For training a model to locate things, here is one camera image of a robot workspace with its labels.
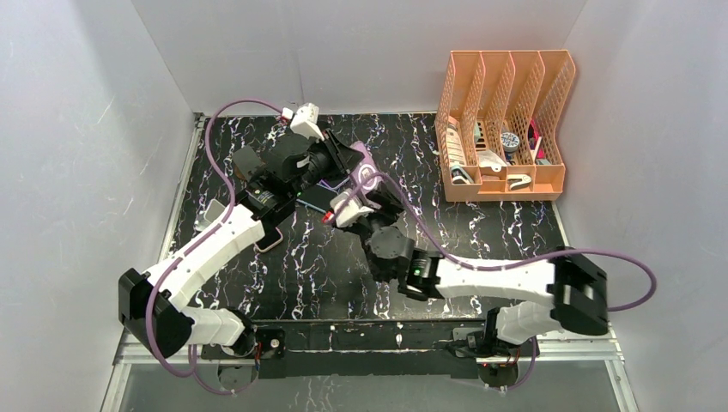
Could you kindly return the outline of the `purple back magsafe phone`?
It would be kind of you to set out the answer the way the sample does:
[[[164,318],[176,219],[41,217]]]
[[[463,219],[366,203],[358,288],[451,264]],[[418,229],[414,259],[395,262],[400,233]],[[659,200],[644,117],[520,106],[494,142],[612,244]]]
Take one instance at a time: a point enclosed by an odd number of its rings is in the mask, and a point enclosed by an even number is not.
[[[363,155],[363,159],[349,175],[349,180],[354,188],[358,185],[362,185],[361,195],[364,197],[370,191],[377,189],[382,179],[380,177],[372,179],[368,178],[370,175],[378,173],[379,169],[376,167],[373,157],[365,143],[362,141],[356,141],[350,147],[359,151]]]

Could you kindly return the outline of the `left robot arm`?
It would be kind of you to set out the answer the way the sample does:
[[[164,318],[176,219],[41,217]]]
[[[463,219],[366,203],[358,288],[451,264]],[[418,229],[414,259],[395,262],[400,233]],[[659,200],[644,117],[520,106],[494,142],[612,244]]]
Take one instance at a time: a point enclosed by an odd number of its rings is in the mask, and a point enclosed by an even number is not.
[[[364,158],[331,133],[322,142],[288,133],[269,152],[257,154],[249,146],[234,152],[234,171],[245,181],[244,190],[171,257],[120,276],[122,325],[158,360],[192,345],[218,345],[236,357],[251,354],[257,332],[244,313],[192,307],[192,298],[230,260],[275,234],[300,194],[322,180],[346,179]]]

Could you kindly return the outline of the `pink case phone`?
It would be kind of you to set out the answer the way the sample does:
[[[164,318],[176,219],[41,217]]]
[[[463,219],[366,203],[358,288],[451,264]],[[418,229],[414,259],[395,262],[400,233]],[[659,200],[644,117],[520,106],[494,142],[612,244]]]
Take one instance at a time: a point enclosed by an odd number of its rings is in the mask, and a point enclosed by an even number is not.
[[[279,245],[282,240],[282,232],[277,227],[268,228],[265,230],[264,237],[254,244],[254,249],[258,253],[266,253]]]

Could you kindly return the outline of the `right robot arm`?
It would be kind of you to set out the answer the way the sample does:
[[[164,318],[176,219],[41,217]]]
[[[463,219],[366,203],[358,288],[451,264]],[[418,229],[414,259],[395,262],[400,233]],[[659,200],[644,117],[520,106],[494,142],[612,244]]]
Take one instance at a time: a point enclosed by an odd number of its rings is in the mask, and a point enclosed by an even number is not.
[[[373,278],[397,282],[400,294],[420,301],[461,296],[518,301],[490,310],[484,330],[459,339],[454,352],[504,355],[553,330],[584,336],[608,331],[606,275],[581,252],[565,248],[515,261],[423,250],[396,227],[404,207],[382,189],[368,200],[346,190],[331,201],[331,210],[336,228],[359,236]]]

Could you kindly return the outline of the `orange desk file organizer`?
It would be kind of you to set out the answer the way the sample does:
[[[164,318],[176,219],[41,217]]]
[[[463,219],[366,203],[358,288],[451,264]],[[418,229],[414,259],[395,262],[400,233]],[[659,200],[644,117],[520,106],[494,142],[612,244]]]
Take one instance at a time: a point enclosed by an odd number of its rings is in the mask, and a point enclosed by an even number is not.
[[[494,201],[554,201],[563,192],[566,166],[557,144],[557,130],[576,66],[567,50],[451,51],[446,79],[435,118],[440,170],[446,200],[455,203]],[[466,164],[472,185],[454,185],[446,154],[449,117],[459,122]],[[531,156],[528,130],[535,121],[541,150]],[[482,143],[476,148],[474,126],[481,125]],[[510,131],[521,143],[517,152],[505,153],[500,135]],[[477,150],[490,149],[507,164],[494,173],[478,166]],[[510,191],[507,175],[529,174],[528,189]]]

